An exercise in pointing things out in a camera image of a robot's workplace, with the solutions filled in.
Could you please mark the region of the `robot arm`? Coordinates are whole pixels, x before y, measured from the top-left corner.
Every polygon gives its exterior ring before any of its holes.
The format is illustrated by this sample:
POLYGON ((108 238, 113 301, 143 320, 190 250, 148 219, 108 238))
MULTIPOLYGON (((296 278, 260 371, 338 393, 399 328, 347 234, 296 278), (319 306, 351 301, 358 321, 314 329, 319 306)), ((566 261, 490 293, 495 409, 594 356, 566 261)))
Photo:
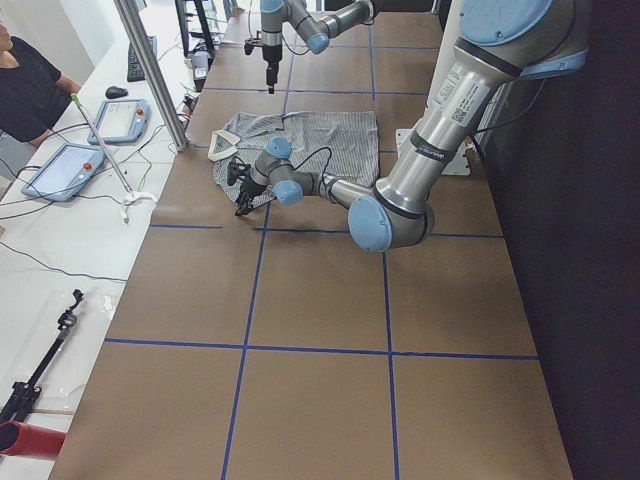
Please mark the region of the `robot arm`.
POLYGON ((298 172, 290 143, 267 143, 252 166, 231 165, 227 182, 240 186, 239 216, 271 189, 286 205, 320 196, 348 211, 350 234, 362 249, 384 252, 420 243, 431 233, 432 186, 462 142, 474 135, 496 91, 514 80, 565 75, 588 52, 589 1, 465 1, 456 20, 453 64, 432 106, 413 127, 388 176, 365 187, 328 173, 298 172))
POLYGON ((249 33, 244 51, 250 55, 260 48, 267 63, 266 85, 275 93, 279 64, 283 59, 283 25, 288 23, 313 54, 326 50, 330 40, 359 24, 372 22, 384 10, 384 1, 353 1, 345 7, 316 20, 305 1, 263 0, 260 2, 261 29, 249 33))

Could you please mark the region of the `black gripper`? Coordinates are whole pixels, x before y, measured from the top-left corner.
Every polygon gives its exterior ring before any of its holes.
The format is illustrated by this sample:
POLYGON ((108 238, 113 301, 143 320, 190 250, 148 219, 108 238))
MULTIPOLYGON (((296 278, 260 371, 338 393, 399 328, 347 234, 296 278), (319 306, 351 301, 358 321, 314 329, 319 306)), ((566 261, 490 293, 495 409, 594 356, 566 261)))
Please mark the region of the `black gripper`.
POLYGON ((245 216, 256 208, 255 197, 262 195, 265 186, 257 183, 252 177, 252 166, 240 157, 233 157, 227 166, 227 185, 234 186, 240 181, 240 191, 235 200, 235 216, 245 216))
MULTIPOLYGON (((244 41, 244 51, 250 55, 255 48, 262 50, 262 58, 267 63, 266 82, 277 83, 279 66, 283 58, 282 52, 282 32, 262 32, 257 31, 255 36, 251 36, 244 41)), ((268 93, 275 93, 275 84, 267 84, 268 93)))

